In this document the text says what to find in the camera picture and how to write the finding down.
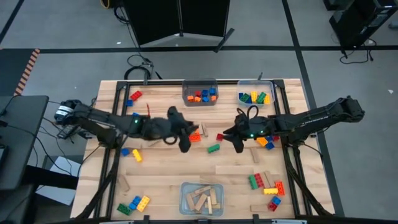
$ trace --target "blue lego brick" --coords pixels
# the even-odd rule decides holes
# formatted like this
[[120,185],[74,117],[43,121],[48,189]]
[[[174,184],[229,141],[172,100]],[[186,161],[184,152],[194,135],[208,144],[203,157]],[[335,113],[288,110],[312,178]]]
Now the blue lego brick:
[[133,203],[134,205],[138,205],[140,201],[141,201],[140,196],[136,196],[136,197],[134,198],[134,200],[132,201],[132,203]]
[[211,96],[216,95],[216,89],[215,89],[215,88],[210,88],[210,89],[209,89],[209,94],[210,94]]
[[123,156],[126,156],[126,155],[130,154],[130,150],[124,148],[124,149],[120,150],[120,153],[121,153]]
[[281,201],[282,201],[282,200],[281,200],[279,197],[277,197],[277,196],[274,196],[274,197],[272,198],[272,202],[273,202],[274,204],[276,204],[277,206],[280,204]]
[[127,100],[126,106],[132,106],[132,100]]
[[266,140],[268,142],[272,142],[274,140],[274,138],[272,136],[266,136]]
[[203,96],[207,96],[207,95],[209,95],[209,91],[208,90],[202,90],[201,91],[201,95],[202,95],[202,97]]
[[135,204],[135,203],[130,203],[130,205],[129,205],[129,208],[131,209],[131,210],[135,210],[136,208],[137,208],[137,205]]
[[269,142],[269,143],[266,144],[266,148],[268,150],[271,150],[271,149],[275,148],[275,146],[274,146],[274,144],[272,142]]

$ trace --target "container of lego bricks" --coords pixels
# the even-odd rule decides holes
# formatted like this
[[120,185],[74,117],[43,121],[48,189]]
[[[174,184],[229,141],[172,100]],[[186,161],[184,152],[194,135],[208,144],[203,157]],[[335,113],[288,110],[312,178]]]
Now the container of lego bricks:
[[[215,94],[210,94],[210,89],[215,90]],[[200,91],[200,101],[195,101],[197,97],[197,91]],[[203,91],[207,92],[207,102],[203,101]],[[188,97],[192,96],[194,101],[188,100]],[[218,85],[215,79],[197,79],[197,80],[184,80],[182,82],[182,100],[185,106],[214,106],[218,100]]]
[[[247,107],[256,105],[259,108],[262,108],[263,106],[269,106],[273,104],[275,100],[274,84],[268,80],[240,80],[238,81],[236,91],[238,103]],[[254,97],[256,102],[253,102],[252,100],[252,92],[257,93],[257,97]],[[263,103],[259,103],[257,101],[261,93],[263,93]],[[246,100],[246,102],[242,101],[244,100],[242,99],[242,96],[245,94],[249,95],[249,98]]]
[[[201,206],[200,211],[191,210],[188,204],[187,195],[191,195],[195,193],[196,190],[202,189],[204,187],[209,186],[211,189],[215,189],[216,192],[216,200],[217,205],[212,205],[212,214],[209,214],[207,199],[205,203]],[[197,196],[191,197],[193,200],[193,204],[196,205],[202,194],[206,196],[210,196],[210,190],[206,190]],[[184,182],[181,185],[180,189],[180,213],[182,215],[194,215],[199,217],[220,217],[224,213],[224,187],[221,184],[195,184]]]

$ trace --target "floor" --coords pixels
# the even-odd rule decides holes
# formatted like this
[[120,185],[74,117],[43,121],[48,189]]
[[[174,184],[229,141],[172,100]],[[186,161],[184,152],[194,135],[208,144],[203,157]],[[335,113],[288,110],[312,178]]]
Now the floor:
[[[6,63],[20,68],[26,63],[16,52],[40,49],[24,95],[48,95],[52,101],[80,99],[84,103],[96,96],[101,80],[123,79],[129,68],[126,59],[134,47],[127,28],[97,1],[89,0],[2,0],[0,30],[6,27],[12,12],[22,3],[4,38],[0,35],[0,58],[15,58]],[[290,34],[283,2],[287,2],[298,43]],[[398,20],[393,15],[372,38],[386,50],[373,50],[373,62],[343,65],[336,37],[328,23],[332,12],[321,0],[231,0],[228,27],[236,31],[227,46],[246,46],[243,50],[144,52],[163,78],[301,78],[311,106],[323,106],[339,97],[351,95],[366,111],[358,124],[337,124],[326,133],[326,142],[335,173],[337,189],[347,217],[398,219],[398,140],[397,113],[398,30],[387,25]],[[173,37],[149,47],[214,46],[219,40]],[[248,46],[277,46],[269,50],[251,50]],[[302,54],[303,60],[297,60]],[[364,51],[349,60],[363,60]],[[18,69],[8,74],[20,77]],[[141,79],[141,73],[131,78]],[[53,118],[57,105],[49,104],[45,117]],[[46,122],[43,127],[56,134]],[[61,156],[55,140],[39,134],[51,156]],[[74,144],[60,141],[70,155],[83,155],[85,141]],[[39,149],[39,164],[44,152]],[[35,163],[32,155],[29,161]],[[40,208],[36,222],[54,217],[66,219],[68,208],[51,204]]]

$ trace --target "wooden table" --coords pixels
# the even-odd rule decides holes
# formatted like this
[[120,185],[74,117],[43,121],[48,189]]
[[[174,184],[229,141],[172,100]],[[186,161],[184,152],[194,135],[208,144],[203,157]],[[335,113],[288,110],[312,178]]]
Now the wooden table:
[[[98,92],[95,108],[111,112],[117,81],[102,81]],[[286,79],[285,89],[292,114],[308,110],[303,88],[299,79]],[[276,142],[275,149],[268,151],[261,148],[254,140],[246,141],[243,153],[237,154],[230,142],[222,141],[218,152],[208,154],[208,146],[216,144],[217,133],[232,127],[237,115],[236,85],[219,85],[219,98],[215,106],[186,107],[182,100],[182,87],[180,85],[134,86],[130,93],[140,90],[143,96],[134,102],[133,107],[127,109],[127,114],[133,112],[147,114],[146,103],[150,107],[152,117],[166,117],[169,106],[175,105],[182,112],[185,119],[195,123],[205,123],[209,136],[202,137],[201,142],[194,142],[188,153],[181,153],[178,145],[169,146],[163,142],[148,147],[148,143],[140,139],[128,139],[125,147],[141,147],[143,161],[137,163],[132,156],[120,158],[119,172],[126,176],[130,190],[122,192],[116,185],[114,204],[112,211],[113,220],[142,220],[144,215],[150,215],[151,220],[186,220],[198,217],[181,215],[178,209],[180,201],[180,185],[183,182],[199,182],[209,184],[222,184],[224,187],[224,215],[221,219],[247,219],[254,213],[260,218],[293,218],[292,200],[289,192],[289,183],[282,155],[280,141]],[[282,113],[283,104],[279,95]],[[121,112],[123,98],[119,99],[118,114]],[[260,109],[261,116],[275,114],[274,105]],[[306,140],[306,144],[317,149],[315,139]],[[87,143],[85,156],[92,152],[98,145],[96,139]],[[259,154],[259,163],[255,164],[250,149]],[[300,147],[301,160],[305,180],[308,188],[318,201],[333,213],[331,196],[326,182],[325,172],[318,153]],[[76,190],[71,217],[77,216],[88,204],[97,191],[103,163],[104,149],[99,148],[81,168],[80,181]],[[266,204],[272,196],[263,195],[261,189],[251,190],[248,175],[269,170],[272,175],[282,179],[286,196],[282,197],[282,203],[275,212],[260,212],[265,210]],[[302,194],[298,187],[297,196],[300,211],[304,214]],[[146,195],[151,201],[144,212],[134,211],[129,217],[117,211],[120,203],[126,205],[136,195]],[[105,192],[101,216],[105,214],[108,192]],[[258,212],[251,211],[251,205],[256,206]]]

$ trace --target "table frame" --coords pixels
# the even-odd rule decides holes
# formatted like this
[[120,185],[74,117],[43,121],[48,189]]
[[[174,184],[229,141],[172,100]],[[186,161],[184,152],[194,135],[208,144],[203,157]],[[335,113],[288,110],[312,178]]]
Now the table frame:
[[[239,80],[217,80],[218,85],[236,85]],[[278,101],[278,96],[276,94],[276,88],[280,89],[281,92],[281,97],[282,97],[282,102],[283,102],[283,107],[285,109],[285,113],[289,114],[290,113],[290,108],[289,108],[289,102],[287,99],[287,94],[286,94],[286,89],[285,89],[285,84],[282,79],[278,80],[270,80],[274,85],[274,92],[275,92],[275,101],[274,101],[274,106],[275,106],[275,113],[276,114],[281,114],[280,112],[280,105]],[[121,97],[121,90],[124,90],[124,98],[123,98],[123,107],[122,107],[122,112],[121,116],[126,115],[127,111],[127,106],[126,102],[129,99],[130,95],[130,88],[134,85],[143,85],[141,81],[118,81],[116,84],[116,91],[115,91],[115,96],[114,96],[114,101],[113,101],[113,108],[112,108],[112,114],[117,114],[118,111],[118,104],[119,104],[119,99]],[[150,80],[148,82],[148,85],[182,85],[182,80]],[[287,144],[287,139],[282,137],[281,138],[281,143],[282,143],[282,150],[283,150],[283,155],[284,155],[284,161],[285,161],[285,166],[286,169],[288,169],[288,164],[291,164],[290,157],[289,157],[289,146]],[[106,178],[106,172],[108,170],[108,164],[109,164],[109,158],[110,158],[110,149],[105,150],[104,154],[104,160],[103,160],[103,166],[101,170],[101,175],[100,175],[100,180],[99,180],[99,186],[103,184],[105,178]],[[304,183],[305,185],[305,177],[303,173],[303,167],[302,167],[302,162],[300,158],[300,151],[297,147],[293,147],[293,155],[295,159],[295,164],[296,168],[295,170],[297,171],[299,179]],[[119,159],[120,159],[120,152],[118,151],[115,152],[114,155],[114,164],[115,166],[119,167]],[[113,201],[114,201],[114,193],[116,190],[116,177],[117,177],[117,171],[116,170],[116,175],[114,175],[111,185],[109,188],[109,197],[108,197],[108,202],[107,202],[107,207],[106,207],[106,215],[105,218],[111,219],[112,215],[112,209],[113,209]],[[297,199],[297,192],[295,188],[295,182],[293,180],[293,177],[287,173],[288,177],[288,182],[289,182],[289,190],[290,194],[292,197],[292,205],[293,205],[293,210],[294,210],[294,215],[295,217],[300,217],[300,208],[299,208],[299,203]],[[305,214],[307,216],[312,216],[312,209],[310,202],[308,198],[303,194],[303,203],[304,203],[304,208],[305,208]],[[94,210],[94,218],[99,218],[100,217],[100,211],[101,211],[101,203],[102,203],[102,198],[98,200],[98,203],[96,204],[95,210]],[[256,222],[263,222],[267,221],[266,219],[259,219],[259,216],[254,214],[253,219],[248,219],[248,220],[217,220],[218,222],[227,222],[227,223],[256,223]],[[144,220],[142,221],[143,223],[148,223],[149,222],[149,216],[146,215],[144,216]],[[168,220],[152,220],[151,223],[155,222],[168,222]],[[170,223],[192,223],[192,220],[170,220]]]

